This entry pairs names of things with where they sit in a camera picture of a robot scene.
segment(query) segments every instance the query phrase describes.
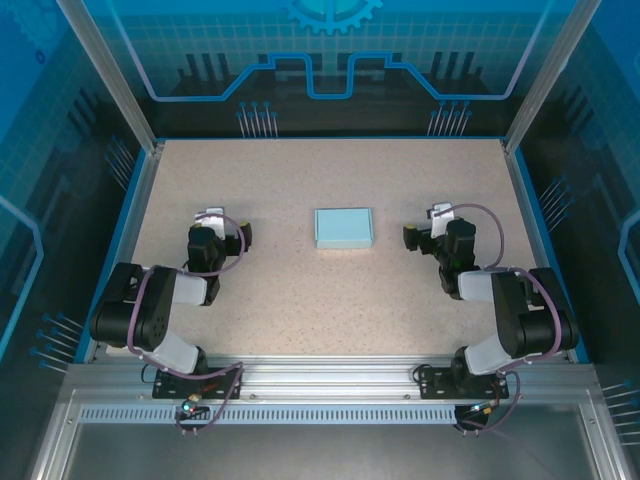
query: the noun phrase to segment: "enclosure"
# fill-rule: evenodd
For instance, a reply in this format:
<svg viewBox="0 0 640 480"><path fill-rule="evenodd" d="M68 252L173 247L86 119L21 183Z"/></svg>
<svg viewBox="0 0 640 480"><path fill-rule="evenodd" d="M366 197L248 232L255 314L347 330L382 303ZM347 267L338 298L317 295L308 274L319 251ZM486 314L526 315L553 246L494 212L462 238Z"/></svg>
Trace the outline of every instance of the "enclosure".
<svg viewBox="0 0 640 480"><path fill-rule="evenodd" d="M635 478L639 16L627 0L5 2L0 477ZM580 330L518 368L521 405L477 441L449 421L476 400L414 381L496 329L406 251L403 226L438 202L495 212L501 265L551 267ZM219 425L182 440L181 402L143 383L155 369L89 323L118 262L180 268L194 214L218 206L251 248L171 325L244 376ZM317 249L314 210L358 207L373 246ZM489 265L492 219L456 214Z"/></svg>

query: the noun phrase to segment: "gear icon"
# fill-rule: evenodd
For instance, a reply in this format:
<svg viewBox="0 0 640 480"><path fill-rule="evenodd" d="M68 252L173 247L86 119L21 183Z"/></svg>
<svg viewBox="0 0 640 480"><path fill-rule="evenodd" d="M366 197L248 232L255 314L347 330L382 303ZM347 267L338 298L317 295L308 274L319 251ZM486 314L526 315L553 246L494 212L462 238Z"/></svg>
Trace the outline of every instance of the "gear icon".
<svg viewBox="0 0 640 480"><path fill-rule="evenodd" d="M336 30L360 28L360 21L373 18L371 12L382 7L382 0L283 0L283 4L289 20L298 20L301 28L333 35Z"/></svg>
<svg viewBox="0 0 640 480"><path fill-rule="evenodd" d="M39 50L47 51L58 31L54 0L0 0L0 12L10 12L22 33Z"/></svg>

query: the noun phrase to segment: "light blue box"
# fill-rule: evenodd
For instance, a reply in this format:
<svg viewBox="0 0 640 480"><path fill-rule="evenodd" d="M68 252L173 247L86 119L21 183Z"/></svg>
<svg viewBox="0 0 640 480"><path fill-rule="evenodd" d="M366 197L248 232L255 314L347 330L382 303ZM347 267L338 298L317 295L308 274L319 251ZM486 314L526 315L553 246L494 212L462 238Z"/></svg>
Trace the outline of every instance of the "light blue box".
<svg viewBox="0 0 640 480"><path fill-rule="evenodd" d="M316 210L317 248L370 248L373 220L370 208Z"/></svg>

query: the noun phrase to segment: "beige work surface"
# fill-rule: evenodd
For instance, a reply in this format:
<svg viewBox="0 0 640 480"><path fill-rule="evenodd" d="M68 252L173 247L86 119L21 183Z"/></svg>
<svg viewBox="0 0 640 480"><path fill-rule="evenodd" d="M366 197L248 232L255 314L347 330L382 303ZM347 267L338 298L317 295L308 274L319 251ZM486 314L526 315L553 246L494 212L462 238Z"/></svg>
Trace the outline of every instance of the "beige work surface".
<svg viewBox="0 0 640 480"><path fill-rule="evenodd" d="M210 307L176 305L171 328L210 354L437 354L495 332L490 304L451 300L433 257L408 252L402 226L435 202L491 208L503 265L534 266L497 140L170 140L136 246L145 266L181 266L194 213L224 206L253 246L221 276ZM314 209L370 207L366 250L318 250ZM481 211L476 259L498 234Z"/></svg>

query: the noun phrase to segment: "vented metal strip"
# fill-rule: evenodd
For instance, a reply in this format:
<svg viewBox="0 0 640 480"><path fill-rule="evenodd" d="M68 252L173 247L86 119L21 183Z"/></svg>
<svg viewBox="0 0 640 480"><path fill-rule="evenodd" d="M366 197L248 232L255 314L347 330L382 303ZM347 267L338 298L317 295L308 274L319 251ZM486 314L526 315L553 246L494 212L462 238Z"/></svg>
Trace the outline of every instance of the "vented metal strip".
<svg viewBox="0 0 640 480"><path fill-rule="evenodd" d="M80 423L173 424L176 405L84 405ZM207 422L217 406L184 424ZM453 405L229 405L226 425L451 425Z"/></svg>

